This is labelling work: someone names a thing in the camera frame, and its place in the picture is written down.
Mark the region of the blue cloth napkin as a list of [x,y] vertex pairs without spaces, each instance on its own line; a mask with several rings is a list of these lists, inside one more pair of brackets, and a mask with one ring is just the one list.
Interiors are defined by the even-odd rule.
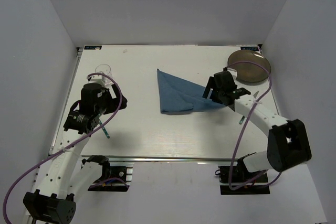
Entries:
[[160,112],[205,112],[225,106],[202,97],[205,87],[188,80],[157,70]]

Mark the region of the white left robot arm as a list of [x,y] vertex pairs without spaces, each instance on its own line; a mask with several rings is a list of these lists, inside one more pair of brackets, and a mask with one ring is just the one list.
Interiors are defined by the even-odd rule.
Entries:
[[80,196],[94,182],[110,178],[108,158],[102,155],[83,159],[82,169],[77,174],[73,172],[90,134],[100,126],[100,117],[114,116],[126,106],[127,100],[116,84],[108,88],[100,83],[83,86],[80,100],[70,107],[64,123],[60,153],[51,159],[50,168],[35,191],[24,196],[23,203],[33,223],[70,223]]

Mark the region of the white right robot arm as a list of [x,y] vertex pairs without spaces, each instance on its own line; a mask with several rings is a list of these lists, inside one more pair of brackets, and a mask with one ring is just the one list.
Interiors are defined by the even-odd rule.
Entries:
[[250,91],[238,88],[229,71],[210,77],[203,97],[241,114],[268,138],[266,151],[238,159],[237,175],[241,180],[250,181],[258,171],[274,169],[283,172],[311,160],[312,153],[304,123],[274,114],[260,104]]

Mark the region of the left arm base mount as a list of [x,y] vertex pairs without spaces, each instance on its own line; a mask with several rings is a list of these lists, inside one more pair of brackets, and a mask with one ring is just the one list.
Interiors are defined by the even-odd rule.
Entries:
[[123,162],[103,161],[101,177],[96,179],[88,191],[127,192],[133,174],[133,167]]

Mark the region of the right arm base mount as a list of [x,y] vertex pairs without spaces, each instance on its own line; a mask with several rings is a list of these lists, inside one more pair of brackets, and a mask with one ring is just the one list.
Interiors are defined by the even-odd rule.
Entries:
[[[221,195],[269,195],[270,189],[268,186],[268,176],[266,173],[248,183],[247,185],[231,190],[228,186],[229,166],[219,166],[215,171],[215,176],[219,178],[220,194]],[[260,172],[255,172],[247,176],[242,176],[238,173],[236,166],[233,166],[232,186],[238,186],[243,182],[257,176]]]

